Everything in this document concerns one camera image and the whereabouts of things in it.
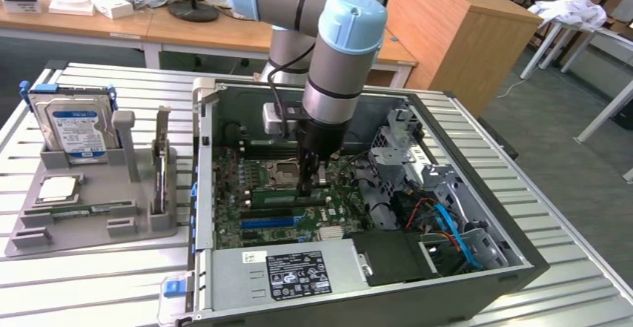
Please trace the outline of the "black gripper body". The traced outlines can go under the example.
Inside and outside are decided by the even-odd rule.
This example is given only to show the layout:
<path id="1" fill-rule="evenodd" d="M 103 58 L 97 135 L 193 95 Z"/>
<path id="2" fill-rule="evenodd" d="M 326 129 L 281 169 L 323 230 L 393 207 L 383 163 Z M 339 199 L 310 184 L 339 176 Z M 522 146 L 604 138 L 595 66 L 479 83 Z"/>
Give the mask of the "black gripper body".
<path id="1" fill-rule="evenodd" d="M 302 119 L 297 123 L 298 160 L 317 158 L 323 161 L 339 149 L 347 132 L 346 122 L 329 125 L 314 119 Z"/>

